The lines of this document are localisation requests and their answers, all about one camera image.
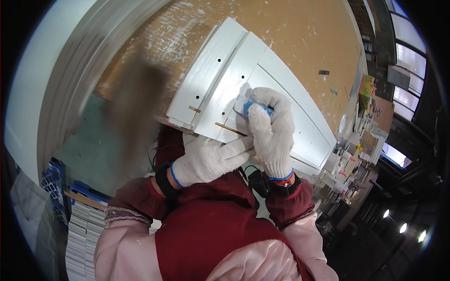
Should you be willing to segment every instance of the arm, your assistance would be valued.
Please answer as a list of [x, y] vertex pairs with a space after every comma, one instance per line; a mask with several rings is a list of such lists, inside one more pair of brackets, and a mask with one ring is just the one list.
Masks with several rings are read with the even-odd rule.
[[226, 145], [198, 137], [186, 145], [185, 155], [166, 171], [158, 170], [152, 178], [133, 179], [117, 190], [105, 210], [108, 228], [100, 235], [95, 249], [96, 280], [144, 280], [148, 276], [161, 279], [149, 227], [153, 219], [163, 220], [168, 215], [164, 192], [176, 200], [181, 188], [210, 182], [238, 168], [254, 155], [252, 148], [251, 137]]
[[311, 203], [312, 185], [292, 170], [290, 151], [294, 145], [294, 123], [285, 96], [269, 88], [255, 88], [251, 98], [274, 109], [272, 119], [257, 104], [248, 111], [255, 150], [265, 166], [271, 191], [265, 200], [270, 218], [285, 234], [297, 257], [315, 280], [338, 280], [326, 263], [322, 236], [315, 226], [317, 214]]
[[[154, 177], [135, 178], [118, 189], [105, 210], [108, 228], [95, 248], [96, 280], [137, 280], [136, 274], [144, 273], [160, 277], [149, 227], [153, 219], [162, 220], [166, 212], [166, 199]], [[142, 266], [141, 260], [153, 262]]]

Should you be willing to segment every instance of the blue plastic crate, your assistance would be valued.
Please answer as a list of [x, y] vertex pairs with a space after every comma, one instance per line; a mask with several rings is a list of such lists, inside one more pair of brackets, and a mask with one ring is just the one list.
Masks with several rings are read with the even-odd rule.
[[[76, 191], [77, 193], [81, 193], [84, 196], [86, 196], [87, 198], [92, 199], [96, 202], [99, 202], [102, 205], [104, 205], [103, 202], [108, 204], [109, 200], [111, 199], [110, 196], [91, 189], [89, 185], [87, 185], [83, 182], [80, 182], [79, 180], [76, 180], [70, 186], [70, 190]], [[72, 199], [72, 205], [74, 205], [74, 204], [75, 204], [75, 199]]]
[[68, 211], [68, 199], [64, 195], [64, 179], [64, 163], [53, 158], [49, 162], [48, 169], [42, 172], [42, 183], [40, 186], [50, 193], [53, 209], [58, 221], [64, 225], [68, 225], [70, 214]]

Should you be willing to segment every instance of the maroon vest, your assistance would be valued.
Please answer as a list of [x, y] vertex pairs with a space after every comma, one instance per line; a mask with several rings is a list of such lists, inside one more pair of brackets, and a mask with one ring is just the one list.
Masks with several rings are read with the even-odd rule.
[[284, 234], [267, 219], [257, 219], [256, 214], [234, 201], [193, 200], [178, 207], [155, 236], [162, 279], [205, 280], [234, 250], [277, 239], [294, 253], [302, 279], [313, 280]]

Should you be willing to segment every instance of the black wrist strap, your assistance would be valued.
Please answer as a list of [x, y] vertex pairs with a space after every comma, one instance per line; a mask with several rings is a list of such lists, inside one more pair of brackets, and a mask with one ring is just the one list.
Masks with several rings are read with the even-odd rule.
[[155, 178], [156, 183], [158, 184], [159, 188], [161, 189], [162, 193], [166, 196], [166, 198], [169, 200], [176, 200], [178, 198], [178, 191], [173, 188], [173, 186], [167, 179], [167, 169], [170, 168], [170, 166], [171, 161], [166, 161], [161, 165], [158, 165], [158, 167], [155, 167], [156, 170]]
[[274, 192], [276, 195], [278, 195], [281, 198], [286, 198], [289, 195], [292, 195], [297, 190], [297, 187], [302, 182], [295, 173], [294, 173], [294, 177], [295, 177], [294, 183], [289, 184], [286, 187], [278, 186], [271, 181], [266, 181], [267, 190], [269, 192]]

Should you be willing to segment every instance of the stack of white panels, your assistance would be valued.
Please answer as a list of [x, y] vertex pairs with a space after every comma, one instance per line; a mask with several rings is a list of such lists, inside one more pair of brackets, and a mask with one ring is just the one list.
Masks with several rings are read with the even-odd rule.
[[75, 201], [69, 222], [66, 270], [70, 281], [95, 280], [94, 252], [105, 229], [105, 214]]
[[55, 151], [75, 134], [116, 52], [169, 0], [58, 0], [19, 62], [6, 112], [5, 145], [37, 185]]
[[59, 280], [60, 229], [49, 193], [21, 171], [10, 195], [19, 226], [40, 268], [48, 280]]

